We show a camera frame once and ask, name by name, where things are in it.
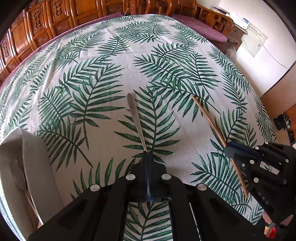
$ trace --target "table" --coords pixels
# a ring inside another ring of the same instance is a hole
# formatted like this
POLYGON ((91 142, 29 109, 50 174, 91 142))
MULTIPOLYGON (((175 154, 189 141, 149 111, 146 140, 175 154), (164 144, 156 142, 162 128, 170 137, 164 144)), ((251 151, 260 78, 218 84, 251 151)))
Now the table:
MULTIPOLYGON (((20 126, 45 141, 65 205, 92 184, 112 184, 141 160, 126 100, 131 92, 155 161, 184 183, 205 183, 253 224, 261 216, 190 96, 227 142, 275 142, 268 115, 221 51, 168 16, 74 28, 25 60, 0 92, 1 140, 20 126)), ((166 204, 129 204, 125 240, 143 239, 172 239, 166 204)))

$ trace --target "wooden chopstick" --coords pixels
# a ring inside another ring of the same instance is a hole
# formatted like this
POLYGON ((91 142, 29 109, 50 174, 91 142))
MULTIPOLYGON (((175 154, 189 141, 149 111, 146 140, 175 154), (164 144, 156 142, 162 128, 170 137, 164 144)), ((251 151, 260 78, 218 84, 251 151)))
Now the wooden chopstick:
MULTIPOLYGON (((220 131, 218 130, 218 128, 216 127, 215 123, 212 121, 212 119, 210 118, 209 114, 204 110, 204 108, 201 106, 201 104, 196 100, 196 98, 191 95, 191 98, 193 99, 193 101, 196 103, 196 105, 200 108, 201 112, 205 115, 206 119, 208 120, 210 126, 213 128, 214 132, 216 133, 216 135, 218 136, 220 142, 222 143, 223 147, 225 148, 227 146, 226 141, 224 140, 224 137, 222 136, 222 134, 220 133, 220 131)), ((247 191, 247 187, 244 183, 244 180, 242 178, 242 175, 237 167, 237 165, 235 164, 233 159, 230 159, 232 166, 235 169, 235 172, 237 173, 237 176, 239 178, 239 182, 242 186, 242 190, 244 192, 244 195, 246 196, 246 198, 249 197, 249 193, 247 191)))

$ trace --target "wall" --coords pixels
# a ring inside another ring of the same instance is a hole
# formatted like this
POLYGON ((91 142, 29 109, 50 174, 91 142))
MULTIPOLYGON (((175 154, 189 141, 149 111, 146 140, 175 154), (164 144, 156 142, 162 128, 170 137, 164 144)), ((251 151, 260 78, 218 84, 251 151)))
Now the wall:
POLYGON ((221 0, 196 0, 196 2, 208 9, 211 9, 212 6, 219 6, 221 0))
POLYGON ((261 101, 271 119, 296 104, 296 65, 266 94, 261 101))
MULTIPOLYGON (((290 68, 296 60, 296 43, 288 29, 263 0, 221 0, 219 7, 246 18, 258 27, 268 39, 264 46, 281 64, 290 68)), ((259 96, 267 92, 287 71, 262 47, 255 57, 240 47, 237 61, 249 73, 259 90, 259 96)))

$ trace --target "tablecloth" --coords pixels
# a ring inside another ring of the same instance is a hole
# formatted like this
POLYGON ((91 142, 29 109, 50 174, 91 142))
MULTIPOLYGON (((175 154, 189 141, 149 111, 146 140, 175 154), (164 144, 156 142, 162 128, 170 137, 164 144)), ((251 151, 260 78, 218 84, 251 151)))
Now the tablecloth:
MULTIPOLYGON (((92 184, 112 184, 141 160, 126 100, 131 92, 155 161, 184 183, 205 183, 253 224, 261 216, 190 96, 227 142, 276 141, 268 115, 220 50, 168 16, 77 27, 24 61, 0 92, 0 139, 20 126, 45 141, 65 205, 92 184)), ((168 206, 130 203, 124 239, 171 240, 168 206)))

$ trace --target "carved wooden sofa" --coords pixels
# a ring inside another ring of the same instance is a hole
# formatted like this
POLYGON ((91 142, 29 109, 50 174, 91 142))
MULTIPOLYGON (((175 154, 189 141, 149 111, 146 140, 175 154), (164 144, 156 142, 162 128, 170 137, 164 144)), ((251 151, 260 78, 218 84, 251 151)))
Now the carved wooden sofa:
POLYGON ((0 42, 0 85, 26 57, 52 38, 116 12, 186 15, 225 36, 234 26, 231 18, 206 9, 195 0, 34 0, 19 14, 0 42))

